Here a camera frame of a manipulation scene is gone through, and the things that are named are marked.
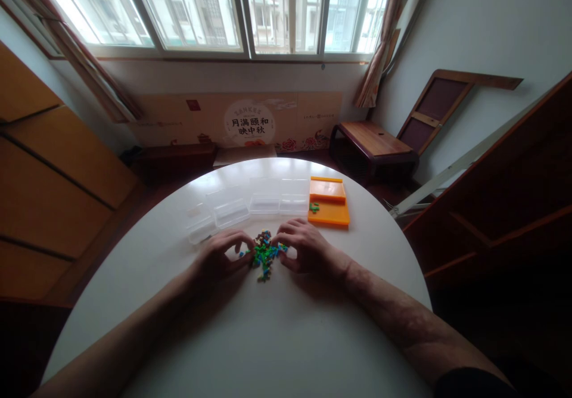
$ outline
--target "hand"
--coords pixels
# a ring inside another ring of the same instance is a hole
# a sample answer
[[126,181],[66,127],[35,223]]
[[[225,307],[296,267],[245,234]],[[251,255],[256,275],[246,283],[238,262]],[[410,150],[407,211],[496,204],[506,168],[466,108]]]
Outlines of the hand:
[[272,238],[272,245],[278,243],[292,246],[298,258],[288,258],[280,251],[280,262],[295,273],[325,272],[334,279],[342,279],[352,259],[333,247],[313,225],[304,218],[284,222]]
[[241,230],[227,229],[211,237],[191,265],[193,277],[200,282],[210,284],[249,265],[254,257],[252,252],[236,261],[230,261],[225,254],[233,246],[234,251],[238,253],[242,243],[246,243],[250,251],[254,250],[254,240]]

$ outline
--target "circular logo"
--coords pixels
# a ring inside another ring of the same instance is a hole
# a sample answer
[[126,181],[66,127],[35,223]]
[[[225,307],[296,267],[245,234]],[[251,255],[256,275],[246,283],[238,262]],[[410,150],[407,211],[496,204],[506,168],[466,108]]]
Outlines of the circular logo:
[[225,113],[228,138],[239,146],[266,145],[274,140],[274,115],[261,102],[239,100]]

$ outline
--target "forearm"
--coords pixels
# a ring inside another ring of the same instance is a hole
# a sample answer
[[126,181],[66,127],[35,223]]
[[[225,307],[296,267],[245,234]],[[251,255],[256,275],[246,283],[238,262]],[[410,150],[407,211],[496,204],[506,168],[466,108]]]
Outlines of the forearm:
[[343,284],[430,385],[461,367],[480,368],[509,383],[485,355],[446,322],[357,263],[351,262]]
[[159,293],[70,362],[33,395],[113,397],[120,393],[154,340],[196,292],[187,269]]

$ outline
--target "clear plastic box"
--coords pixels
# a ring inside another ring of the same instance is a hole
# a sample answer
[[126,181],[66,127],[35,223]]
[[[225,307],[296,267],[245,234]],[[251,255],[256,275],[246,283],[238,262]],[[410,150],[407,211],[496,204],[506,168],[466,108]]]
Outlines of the clear plastic box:
[[250,218],[250,212],[238,185],[211,192],[205,197],[207,204],[213,209],[215,224],[220,229]]
[[309,179],[281,179],[279,213],[288,216],[308,215],[310,203]]
[[184,210],[182,221],[191,244],[198,244],[218,232],[215,219],[203,203]]
[[275,178],[250,178],[252,197],[250,213],[276,214],[280,208],[280,180]]

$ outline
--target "window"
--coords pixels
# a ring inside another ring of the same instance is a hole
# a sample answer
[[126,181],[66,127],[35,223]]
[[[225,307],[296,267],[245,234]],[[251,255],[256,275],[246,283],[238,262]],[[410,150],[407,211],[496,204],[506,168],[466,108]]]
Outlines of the window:
[[132,0],[54,0],[54,2],[88,44],[153,46]]
[[326,52],[370,54],[376,47],[387,0],[329,0]]
[[186,16],[186,9],[182,1],[173,1],[173,9],[175,10],[177,20],[179,20],[180,23],[189,23],[189,18]]
[[387,4],[387,0],[53,1],[98,57],[302,61],[367,60],[377,45]]

